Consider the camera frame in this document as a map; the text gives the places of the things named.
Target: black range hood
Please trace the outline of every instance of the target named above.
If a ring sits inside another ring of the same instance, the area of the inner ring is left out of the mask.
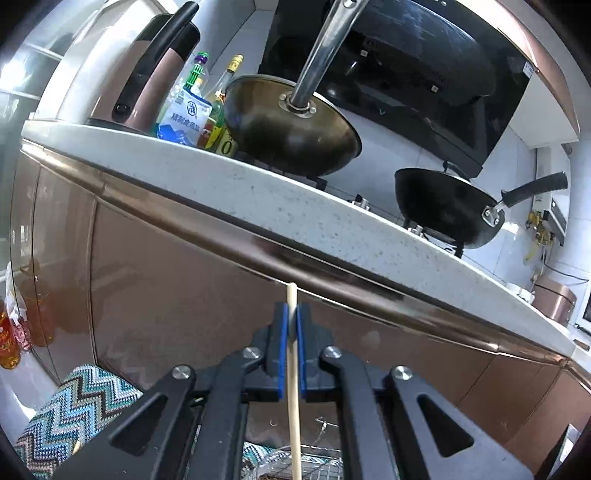
[[[328,0],[280,0],[259,72],[296,81],[329,8]],[[318,91],[475,177],[532,72],[507,38],[455,0],[371,0]]]

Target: stove burner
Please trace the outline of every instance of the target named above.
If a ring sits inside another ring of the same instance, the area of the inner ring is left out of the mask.
[[[404,223],[402,224],[402,228],[408,230],[409,232],[417,235],[425,240],[433,243],[430,237],[447,244],[447,247],[442,247],[445,251],[454,254],[455,257],[461,258],[464,254],[464,244],[458,244],[453,238],[444,235],[443,233],[437,232],[427,227],[423,227],[418,225],[415,222],[412,222],[408,219],[404,219]]]

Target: kettle handle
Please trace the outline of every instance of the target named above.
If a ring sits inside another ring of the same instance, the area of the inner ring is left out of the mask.
[[[139,94],[144,89],[158,63],[198,10],[199,4],[197,2],[186,2],[154,36],[144,54],[139,58],[138,63],[135,64],[131,75],[119,94],[119,98],[117,98],[112,111],[114,121],[123,123],[129,118],[135,102],[138,101]]]

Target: glass bottle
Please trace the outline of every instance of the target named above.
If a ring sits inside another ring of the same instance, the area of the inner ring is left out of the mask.
[[[216,150],[220,134],[226,124],[226,119],[223,113],[226,87],[232,81],[232,78],[239,69],[243,59],[244,57],[242,55],[234,55],[224,74],[216,84],[205,93],[204,98],[212,104],[212,111],[201,131],[199,140],[197,140],[198,148],[208,151]]]
[[[0,305],[2,307],[0,314],[0,367],[11,370],[21,361],[21,351],[12,334],[10,318],[8,318],[2,300],[0,300]]]

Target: kitchen countertop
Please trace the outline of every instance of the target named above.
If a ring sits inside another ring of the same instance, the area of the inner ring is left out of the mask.
[[[582,357],[565,334],[504,286],[325,192],[249,164],[126,132],[27,121],[22,136],[385,277],[573,358],[591,372],[591,356],[581,351]]]

